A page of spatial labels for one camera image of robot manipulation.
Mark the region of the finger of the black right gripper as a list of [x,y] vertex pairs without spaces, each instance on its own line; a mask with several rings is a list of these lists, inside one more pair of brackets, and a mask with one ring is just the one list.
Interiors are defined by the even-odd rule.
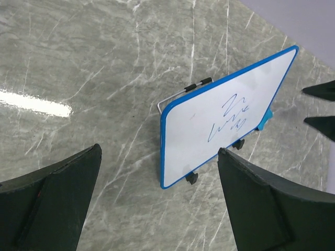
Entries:
[[335,141],[335,116],[307,117],[304,119],[304,123],[319,131],[330,141]]
[[306,95],[321,98],[327,101],[335,101],[334,98],[335,80],[327,83],[305,87],[302,92]]

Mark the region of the blue whiteboard eraser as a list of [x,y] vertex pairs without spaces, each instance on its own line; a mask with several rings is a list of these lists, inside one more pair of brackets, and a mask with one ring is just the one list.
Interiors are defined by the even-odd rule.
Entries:
[[273,117],[273,113],[272,113],[271,109],[269,108],[269,109],[266,111],[266,113],[265,113],[265,115],[264,115],[262,121],[260,122],[260,124],[257,126],[257,128],[256,128],[255,130],[257,130],[257,131],[262,131],[262,130],[264,129],[265,124],[266,124],[272,117]]

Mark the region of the blue framed whiteboard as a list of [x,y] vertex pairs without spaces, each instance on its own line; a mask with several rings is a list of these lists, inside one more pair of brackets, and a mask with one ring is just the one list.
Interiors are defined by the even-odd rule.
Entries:
[[168,189],[214,158],[221,147],[263,129],[299,48],[293,45],[216,81],[167,98],[160,109],[160,186]]

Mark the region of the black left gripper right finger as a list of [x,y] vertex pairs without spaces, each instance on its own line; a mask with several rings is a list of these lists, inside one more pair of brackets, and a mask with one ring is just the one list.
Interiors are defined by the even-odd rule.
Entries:
[[218,170],[238,250],[334,250],[334,195],[260,168],[226,148]]

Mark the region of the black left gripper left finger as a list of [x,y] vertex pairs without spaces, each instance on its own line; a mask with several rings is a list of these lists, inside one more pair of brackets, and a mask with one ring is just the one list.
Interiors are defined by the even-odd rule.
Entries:
[[94,144],[1,183],[1,250],[76,250],[102,161]]

